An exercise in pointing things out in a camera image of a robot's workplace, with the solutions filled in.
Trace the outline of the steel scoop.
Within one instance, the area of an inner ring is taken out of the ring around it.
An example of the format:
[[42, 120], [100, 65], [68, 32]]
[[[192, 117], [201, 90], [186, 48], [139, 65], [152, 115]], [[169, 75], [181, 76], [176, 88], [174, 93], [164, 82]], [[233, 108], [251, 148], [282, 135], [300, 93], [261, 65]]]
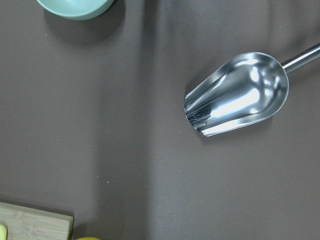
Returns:
[[319, 57], [318, 44], [284, 63], [263, 52], [239, 54], [185, 96], [184, 114], [206, 137], [264, 121], [286, 102], [288, 74]]

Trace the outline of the yellow lemon near scoop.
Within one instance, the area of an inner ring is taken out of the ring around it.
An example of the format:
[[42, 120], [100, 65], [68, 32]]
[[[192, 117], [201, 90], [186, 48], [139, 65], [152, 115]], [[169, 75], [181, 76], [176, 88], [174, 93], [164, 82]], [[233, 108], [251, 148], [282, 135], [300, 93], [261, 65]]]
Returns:
[[76, 238], [75, 240], [102, 240], [102, 239], [100, 239], [98, 237], [87, 236], [87, 237]]

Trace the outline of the mint green bowl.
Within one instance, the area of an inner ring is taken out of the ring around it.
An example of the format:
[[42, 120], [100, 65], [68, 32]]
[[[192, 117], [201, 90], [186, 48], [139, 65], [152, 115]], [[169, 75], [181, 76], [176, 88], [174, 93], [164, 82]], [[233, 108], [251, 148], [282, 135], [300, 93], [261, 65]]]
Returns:
[[100, 16], [114, 0], [37, 0], [47, 11], [70, 20], [90, 20]]

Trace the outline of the bamboo cutting board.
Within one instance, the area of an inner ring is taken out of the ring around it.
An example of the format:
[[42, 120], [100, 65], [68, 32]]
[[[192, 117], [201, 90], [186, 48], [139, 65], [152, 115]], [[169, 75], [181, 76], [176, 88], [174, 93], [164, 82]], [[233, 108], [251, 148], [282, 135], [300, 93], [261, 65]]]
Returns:
[[0, 224], [8, 240], [70, 240], [73, 223], [72, 216], [0, 203]]

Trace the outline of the yellow plastic knife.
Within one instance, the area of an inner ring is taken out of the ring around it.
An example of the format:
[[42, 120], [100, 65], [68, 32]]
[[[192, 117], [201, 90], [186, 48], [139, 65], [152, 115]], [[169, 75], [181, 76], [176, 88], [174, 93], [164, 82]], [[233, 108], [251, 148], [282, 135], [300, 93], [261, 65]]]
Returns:
[[8, 230], [6, 226], [0, 225], [0, 240], [7, 240]]

